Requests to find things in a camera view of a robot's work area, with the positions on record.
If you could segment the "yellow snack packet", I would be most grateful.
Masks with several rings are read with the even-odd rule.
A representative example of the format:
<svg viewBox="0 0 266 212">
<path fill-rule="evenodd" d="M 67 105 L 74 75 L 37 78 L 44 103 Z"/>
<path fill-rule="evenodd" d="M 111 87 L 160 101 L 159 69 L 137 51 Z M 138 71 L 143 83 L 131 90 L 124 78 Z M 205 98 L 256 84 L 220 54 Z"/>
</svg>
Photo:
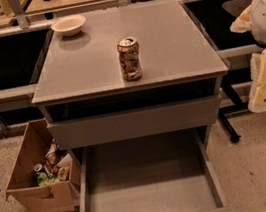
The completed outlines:
<svg viewBox="0 0 266 212">
<path fill-rule="evenodd" d="M 59 168 L 56 176 L 60 181 L 64 182 L 69 178 L 69 171 L 70 171 L 69 167 Z"/>
</svg>

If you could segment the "closed grey upper drawer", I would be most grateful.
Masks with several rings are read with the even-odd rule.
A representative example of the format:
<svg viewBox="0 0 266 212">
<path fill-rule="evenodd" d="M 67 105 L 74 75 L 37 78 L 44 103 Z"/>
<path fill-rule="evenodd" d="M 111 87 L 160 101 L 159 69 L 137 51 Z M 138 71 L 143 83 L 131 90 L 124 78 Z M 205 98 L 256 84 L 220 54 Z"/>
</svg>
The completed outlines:
<svg viewBox="0 0 266 212">
<path fill-rule="evenodd" d="M 62 149 L 73 149 L 215 123 L 220 95 L 47 124 Z"/>
</svg>

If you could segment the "grey drawer cabinet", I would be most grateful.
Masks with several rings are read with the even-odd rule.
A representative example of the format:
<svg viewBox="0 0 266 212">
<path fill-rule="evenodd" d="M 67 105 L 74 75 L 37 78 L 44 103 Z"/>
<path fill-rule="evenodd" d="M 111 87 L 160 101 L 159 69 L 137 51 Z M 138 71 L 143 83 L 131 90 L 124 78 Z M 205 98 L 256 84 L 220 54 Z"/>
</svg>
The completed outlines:
<svg viewBox="0 0 266 212">
<path fill-rule="evenodd" d="M 210 125 L 227 67 L 177 0 L 87 14 L 54 35 L 35 95 L 65 149 Z"/>
</svg>

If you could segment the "brown cardboard box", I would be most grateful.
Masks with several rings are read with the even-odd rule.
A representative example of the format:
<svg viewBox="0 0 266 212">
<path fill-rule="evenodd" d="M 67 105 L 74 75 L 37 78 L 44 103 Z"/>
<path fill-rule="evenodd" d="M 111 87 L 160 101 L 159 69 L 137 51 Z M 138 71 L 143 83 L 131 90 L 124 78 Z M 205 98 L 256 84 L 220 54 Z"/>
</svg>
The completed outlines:
<svg viewBox="0 0 266 212">
<path fill-rule="evenodd" d="M 15 160 L 12 175 L 6 189 L 6 195 L 12 196 L 28 212 L 72 212 L 80 201 L 81 168 L 76 158 L 70 158 L 69 178 L 57 184 L 39 186 L 36 164 L 42 164 L 52 143 L 52 135 L 43 119 L 27 124 Z"/>
</svg>

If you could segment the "open grey lower drawer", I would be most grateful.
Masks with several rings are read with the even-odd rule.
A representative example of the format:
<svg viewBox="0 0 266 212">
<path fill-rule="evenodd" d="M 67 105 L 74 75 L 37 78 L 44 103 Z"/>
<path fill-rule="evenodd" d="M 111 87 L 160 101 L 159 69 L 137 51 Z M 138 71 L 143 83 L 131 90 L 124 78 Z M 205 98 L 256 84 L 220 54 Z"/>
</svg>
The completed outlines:
<svg viewBox="0 0 266 212">
<path fill-rule="evenodd" d="M 244 212 L 227 203 L 193 129 L 83 149 L 80 212 Z"/>
</svg>

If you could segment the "orange crushed soda can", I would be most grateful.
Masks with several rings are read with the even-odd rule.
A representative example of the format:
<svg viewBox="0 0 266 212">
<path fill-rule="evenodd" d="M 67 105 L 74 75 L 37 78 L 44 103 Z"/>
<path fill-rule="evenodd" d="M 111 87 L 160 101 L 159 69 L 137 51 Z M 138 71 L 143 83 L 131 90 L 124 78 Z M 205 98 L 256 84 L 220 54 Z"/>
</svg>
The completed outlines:
<svg viewBox="0 0 266 212">
<path fill-rule="evenodd" d="M 124 36 L 118 40 L 118 56 L 121 74 L 124 80 L 138 80 L 142 76 L 142 67 L 139 60 L 139 43 L 132 36 Z"/>
</svg>

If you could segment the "silver can in box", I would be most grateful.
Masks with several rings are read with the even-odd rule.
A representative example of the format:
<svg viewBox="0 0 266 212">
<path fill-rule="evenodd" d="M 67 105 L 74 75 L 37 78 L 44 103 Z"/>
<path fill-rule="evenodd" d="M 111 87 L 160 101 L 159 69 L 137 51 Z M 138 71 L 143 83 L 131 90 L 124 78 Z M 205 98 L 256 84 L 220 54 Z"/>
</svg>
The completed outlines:
<svg viewBox="0 0 266 212">
<path fill-rule="evenodd" d="M 36 173 L 43 172 L 43 171 L 44 171 L 44 166 L 41 165 L 40 163 L 35 164 L 33 170 L 34 170 L 34 172 L 36 172 Z"/>
</svg>

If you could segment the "green snack bag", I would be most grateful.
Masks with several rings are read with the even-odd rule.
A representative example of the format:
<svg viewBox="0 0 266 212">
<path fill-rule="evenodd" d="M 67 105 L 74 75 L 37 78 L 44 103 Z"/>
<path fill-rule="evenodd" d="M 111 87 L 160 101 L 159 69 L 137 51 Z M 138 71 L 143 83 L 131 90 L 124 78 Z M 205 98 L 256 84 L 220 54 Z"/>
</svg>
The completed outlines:
<svg viewBox="0 0 266 212">
<path fill-rule="evenodd" d="M 37 184 L 43 187 L 59 183 L 59 178 L 57 178 L 54 175 L 48 175 L 47 172 L 38 172 L 36 178 L 37 178 Z"/>
</svg>

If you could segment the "white ceramic bowl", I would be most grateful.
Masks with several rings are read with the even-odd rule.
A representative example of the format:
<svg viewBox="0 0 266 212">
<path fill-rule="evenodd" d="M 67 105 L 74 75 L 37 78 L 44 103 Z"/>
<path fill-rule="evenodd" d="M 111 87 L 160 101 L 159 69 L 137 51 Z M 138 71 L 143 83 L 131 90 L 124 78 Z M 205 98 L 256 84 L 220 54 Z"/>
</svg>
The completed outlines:
<svg viewBox="0 0 266 212">
<path fill-rule="evenodd" d="M 62 17 L 52 23 L 52 30 L 61 36 L 76 36 L 81 32 L 82 26 L 85 24 L 86 17 L 83 15 L 70 15 Z"/>
</svg>

